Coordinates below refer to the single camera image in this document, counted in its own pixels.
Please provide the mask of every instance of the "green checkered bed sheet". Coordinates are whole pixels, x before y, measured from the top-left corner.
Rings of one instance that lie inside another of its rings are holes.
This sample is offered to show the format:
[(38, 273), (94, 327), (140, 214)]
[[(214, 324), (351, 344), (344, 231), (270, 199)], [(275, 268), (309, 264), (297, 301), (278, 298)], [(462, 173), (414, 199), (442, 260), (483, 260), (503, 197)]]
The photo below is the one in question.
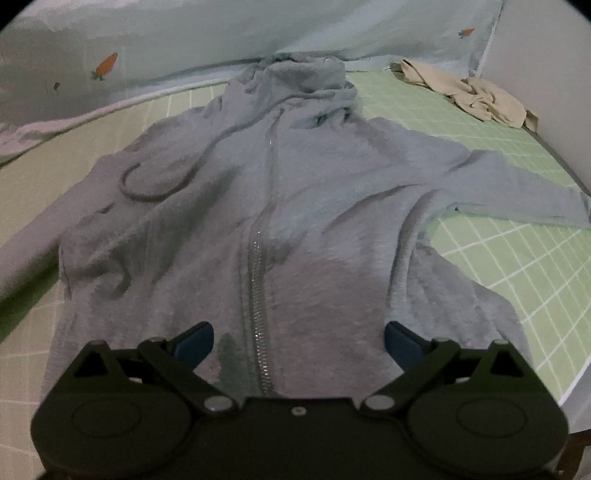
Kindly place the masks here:
[[(577, 188), (523, 130), (480, 122), (390, 72), (350, 73), (349, 78), (368, 118), (383, 116), (471, 149), (498, 150), (515, 165)], [(111, 113), (0, 169), (0, 245), (87, 175), (99, 157), (124, 148), (162, 118), (205, 105), (224, 89), (201, 87)], [(536, 371), (556, 399), (566, 398), (591, 358), (591, 232), (462, 214), (436, 220), (428, 230), (439, 253), (513, 304)], [(56, 278), (49, 273), (0, 307), (0, 478), (32, 478), (41, 468), (27, 424), (63, 308)]]

